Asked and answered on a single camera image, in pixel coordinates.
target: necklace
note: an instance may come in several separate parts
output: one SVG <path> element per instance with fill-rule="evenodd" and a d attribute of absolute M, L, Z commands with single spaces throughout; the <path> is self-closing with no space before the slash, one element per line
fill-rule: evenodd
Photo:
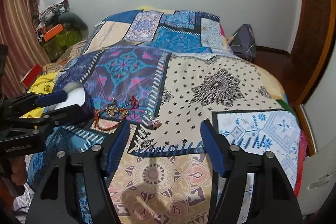
<path fill-rule="evenodd" d="M 132 97 L 128 100 L 128 102 L 125 104 L 125 107 L 118 107 L 116 100 L 112 98 L 111 103 L 108 105 L 107 108 L 104 108 L 101 110 L 96 109 L 94 111 L 94 127 L 102 131 L 110 131 L 112 129 L 115 129 L 118 127 L 120 122 L 108 128 L 103 128 L 99 125 L 100 114 L 102 112 L 106 112 L 106 114 L 109 115 L 111 118 L 121 115 L 121 120 L 123 120 L 123 119 L 126 119 L 126 116 L 128 115 L 130 110 L 136 109 L 138 107 L 139 107 L 139 102 L 134 97 L 134 95 L 132 95 Z"/>

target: orange box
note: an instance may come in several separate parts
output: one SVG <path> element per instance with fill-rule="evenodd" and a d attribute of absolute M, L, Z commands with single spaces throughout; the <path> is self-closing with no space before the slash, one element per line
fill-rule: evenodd
<path fill-rule="evenodd" d="M 50 31 L 46 32 L 43 36 L 44 36 L 44 40 L 48 41 L 50 39 L 52 39 L 55 35 L 57 35 L 58 33 L 60 33 L 61 31 L 63 31 L 63 26 L 62 24 L 58 24 L 57 26 L 53 27 Z"/>

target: green container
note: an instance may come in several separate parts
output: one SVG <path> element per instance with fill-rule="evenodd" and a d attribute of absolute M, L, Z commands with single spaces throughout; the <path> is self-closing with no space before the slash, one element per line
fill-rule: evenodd
<path fill-rule="evenodd" d="M 68 47 L 82 41 L 82 35 L 79 30 L 65 29 L 46 42 L 43 47 L 49 56 L 51 62 L 57 61 Z"/>

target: metal screw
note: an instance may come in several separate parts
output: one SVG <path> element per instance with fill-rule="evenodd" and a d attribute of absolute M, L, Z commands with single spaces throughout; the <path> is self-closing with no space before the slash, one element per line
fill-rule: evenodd
<path fill-rule="evenodd" d="M 57 158 L 63 158 L 65 156 L 65 152 L 64 151 L 60 151 L 57 153 Z"/>
<path fill-rule="evenodd" d="M 266 151 L 265 155 L 267 158 L 270 158 L 270 159 L 274 157 L 274 153 L 272 151 Z"/>
<path fill-rule="evenodd" d="M 237 152 L 239 151 L 240 147 L 236 144 L 232 144 L 230 145 L 230 150 L 233 151 L 233 152 Z"/>
<path fill-rule="evenodd" d="M 94 146 L 92 146 L 91 147 L 91 149 L 93 150 L 93 151 L 99 151 L 99 150 L 101 150 L 101 145 L 99 145 L 99 144 L 95 144 Z"/>

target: wooden door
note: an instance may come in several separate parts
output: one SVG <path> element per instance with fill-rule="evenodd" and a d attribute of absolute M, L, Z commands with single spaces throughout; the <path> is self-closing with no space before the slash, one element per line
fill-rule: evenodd
<path fill-rule="evenodd" d="M 297 70 L 296 77 L 308 83 L 321 57 L 330 25 L 335 0 L 302 0 L 299 28 L 290 59 Z"/>
<path fill-rule="evenodd" d="M 336 0 L 302 0 L 299 28 L 290 59 L 296 81 L 304 83 L 294 104 L 300 126 L 308 139 L 309 155 L 316 153 L 313 133 L 304 112 L 306 103 L 318 85 L 335 44 Z"/>

